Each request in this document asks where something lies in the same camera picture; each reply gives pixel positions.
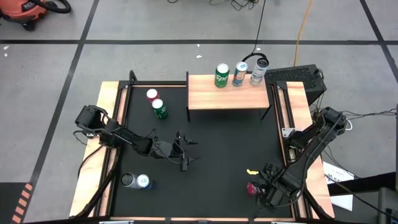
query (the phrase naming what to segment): white paper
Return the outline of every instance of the white paper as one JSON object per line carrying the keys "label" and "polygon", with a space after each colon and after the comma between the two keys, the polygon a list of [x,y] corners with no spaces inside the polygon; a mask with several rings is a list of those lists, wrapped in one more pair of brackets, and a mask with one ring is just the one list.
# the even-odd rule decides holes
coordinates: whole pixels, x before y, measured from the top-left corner
{"label": "white paper", "polygon": [[[354,175],[343,170],[340,167],[331,165],[327,162],[323,162],[323,171],[325,175],[332,178],[336,182],[353,180]],[[333,181],[326,178],[327,184],[332,184]],[[331,203],[333,205],[337,205],[341,208],[347,209],[349,211],[353,211],[353,196],[352,195],[342,195],[342,196],[333,196],[331,197]]]}

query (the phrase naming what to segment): yellow object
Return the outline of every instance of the yellow object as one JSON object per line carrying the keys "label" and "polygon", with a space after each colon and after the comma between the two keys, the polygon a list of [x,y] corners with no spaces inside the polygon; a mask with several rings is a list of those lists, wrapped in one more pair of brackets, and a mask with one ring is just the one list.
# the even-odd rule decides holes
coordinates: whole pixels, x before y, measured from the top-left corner
{"label": "yellow object", "polygon": [[246,172],[247,172],[249,175],[257,175],[257,174],[259,173],[259,172],[256,171],[256,170],[249,170],[249,169],[247,169]]}
{"label": "yellow object", "polygon": [[305,11],[303,24],[301,24],[300,31],[298,32],[297,43],[296,43],[296,52],[294,54],[294,66],[296,66],[296,59],[297,59],[297,52],[299,51],[299,41],[300,41],[300,37],[301,37],[301,31],[303,31],[305,21],[307,21],[308,12],[310,11],[311,5],[312,5],[312,0],[310,0],[310,3],[308,4],[307,10]]}

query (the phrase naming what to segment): wooden shelf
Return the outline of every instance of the wooden shelf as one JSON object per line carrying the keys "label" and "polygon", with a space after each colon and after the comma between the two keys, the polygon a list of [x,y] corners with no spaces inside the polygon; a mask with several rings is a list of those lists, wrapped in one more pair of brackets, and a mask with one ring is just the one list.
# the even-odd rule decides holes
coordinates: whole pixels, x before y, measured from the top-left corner
{"label": "wooden shelf", "polygon": [[244,77],[241,86],[232,84],[234,75],[228,77],[228,84],[215,86],[215,75],[188,76],[188,109],[190,110],[228,110],[264,109],[269,107],[266,83],[252,86],[250,74]]}

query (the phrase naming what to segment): orange vacuum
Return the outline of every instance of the orange vacuum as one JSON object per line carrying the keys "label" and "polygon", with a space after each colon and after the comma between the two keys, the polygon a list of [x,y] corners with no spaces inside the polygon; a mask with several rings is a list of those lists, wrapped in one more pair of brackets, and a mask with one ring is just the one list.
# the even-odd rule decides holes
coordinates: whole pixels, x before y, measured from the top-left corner
{"label": "orange vacuum", "polygon": [[67,0],[59,0],[65,8],[58,8],[54,2],[44,0],[0,0],[0,17],[9,22],[22,24],[25,30],[33,31],[34,22],[42,18],[47,10],[66,14],[71,11]]}

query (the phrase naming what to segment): red object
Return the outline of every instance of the red object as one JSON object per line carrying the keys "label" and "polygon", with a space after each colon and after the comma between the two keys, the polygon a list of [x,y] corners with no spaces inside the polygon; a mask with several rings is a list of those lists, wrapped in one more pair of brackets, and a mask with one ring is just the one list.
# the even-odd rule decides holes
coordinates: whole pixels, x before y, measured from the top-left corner
{"label": "red object", "polygon": [[254,186],[254,184],[248,182],[246,185],[246,190],[248,191],[248,194],[251,196],[256,196],[257,195],[257,188]]}
{"label": "red object", "polygon": [[71,11],[67,0],[59,0],[65,7],[45,0],[0,0],[0,17],[9,22],[22,24],[25,30],[35,29],[34,21],[43,17],[46,10],[66,14]]}
{"label": "red object", "polygon": [[159,99],[159,92],[155,89],[150,89],[147,91],[147,99],[149,100],[150,103],[152,101]]}

